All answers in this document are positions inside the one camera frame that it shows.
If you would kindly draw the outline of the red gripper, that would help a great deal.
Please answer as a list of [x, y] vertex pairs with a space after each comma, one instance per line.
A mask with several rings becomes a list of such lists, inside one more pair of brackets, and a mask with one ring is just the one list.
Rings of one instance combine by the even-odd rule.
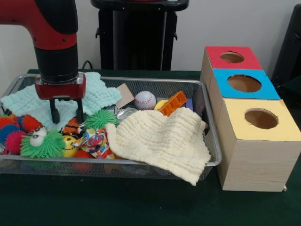
[[76, 117], [79, 124], [85, 120], [82, 106], [82, 98], [86, 93], [86, 77], [84, 73], [79, 73], [78, 77], [66, 83], [46, 83], [40, 75], [35, 77], [34, 83], [37, 95], [42, 100], [49, 100], [52, 121], [54, 124], [60, 122], [60, 114], [55, 106], [55, 99], [69, 98], [77, 102]]

